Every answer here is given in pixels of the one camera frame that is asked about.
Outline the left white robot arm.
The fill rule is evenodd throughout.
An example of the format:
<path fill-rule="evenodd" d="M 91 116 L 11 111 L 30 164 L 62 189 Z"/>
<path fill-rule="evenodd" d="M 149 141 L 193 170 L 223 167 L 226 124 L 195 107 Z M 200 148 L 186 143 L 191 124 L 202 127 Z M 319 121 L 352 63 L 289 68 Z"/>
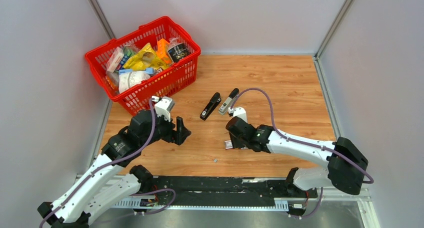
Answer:
<path fill-rule="evenodd" d="M 127 167 L 150 144 L 163 140 L 181 145 L 191 135 L 181 117 L 173 120 L 168 111 L 141 110 L 112 136 L 100 155 L 82 177 L 60 198 L 45 201 L 37 211 L 42 217 L 40 227 L 89 227 L 106 210 L 130 195 L 155 195 L 153 175 L 142 165 L 110 187 L 102 187 Z"/>

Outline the black and grey stapler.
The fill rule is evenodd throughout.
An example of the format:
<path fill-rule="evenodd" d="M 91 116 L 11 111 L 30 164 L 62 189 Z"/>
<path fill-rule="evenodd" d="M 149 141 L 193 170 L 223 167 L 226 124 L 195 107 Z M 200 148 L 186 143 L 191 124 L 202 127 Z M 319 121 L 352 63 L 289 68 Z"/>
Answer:
<path fill-rule="evenodd" d="M 227 112 L 228 108 L 232 105 L 234 98 L 239 94 L 239 89 L 238 88 L 234 88 L 230 94 L 228 95 L 228 97 L 225 99 L 225 101 L 222 103 L 222 105 L 220 106 L 218 112 L 221 115 L 225 115 L 225 113 Z"/>

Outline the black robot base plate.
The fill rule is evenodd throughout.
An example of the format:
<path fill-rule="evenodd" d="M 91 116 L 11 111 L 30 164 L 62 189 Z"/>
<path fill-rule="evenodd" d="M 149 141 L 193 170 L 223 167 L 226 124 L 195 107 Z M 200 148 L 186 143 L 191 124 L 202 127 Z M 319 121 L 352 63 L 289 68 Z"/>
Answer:
<path fill-rule="evenodd" d="M 129 170 L 141 179 L 142 205 L 184 207 L 276 207 L 277 200 L 306 204 L 315 189 L 301 190 L 281 178 L 153 176 L 142 165 Z"/>

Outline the white red staple box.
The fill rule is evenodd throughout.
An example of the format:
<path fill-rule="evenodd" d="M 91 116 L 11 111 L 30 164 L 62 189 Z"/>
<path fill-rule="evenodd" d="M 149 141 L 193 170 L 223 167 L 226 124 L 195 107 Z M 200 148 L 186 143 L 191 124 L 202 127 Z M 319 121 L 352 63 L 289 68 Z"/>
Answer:
<path fill-rule="evenodd" d="M 225 150 L 233 149 L 232 142 L 230 140 L 226 140 L 224 142 L 224 147 L 225 147 Z"/>

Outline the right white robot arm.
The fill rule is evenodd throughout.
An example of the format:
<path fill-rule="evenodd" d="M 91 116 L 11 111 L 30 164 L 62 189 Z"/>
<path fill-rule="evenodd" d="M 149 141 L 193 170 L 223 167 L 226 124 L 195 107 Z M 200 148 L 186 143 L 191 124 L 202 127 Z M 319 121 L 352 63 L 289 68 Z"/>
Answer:
<path fill-rule="evenodd" d="M 233 117 L 225 128 L 234 148 L 290 155 L 317 165 L 290 170 L 285 190 L 291 197 L 298 197 L 305 190 L 328 186 L 358 195 L 362 185 L 371 182 L 370 178 L 364 179 L 368 159 L 347 138 L 314 140 L 284 133 L 268 125 L 254 127 L 240 117 Z"/>

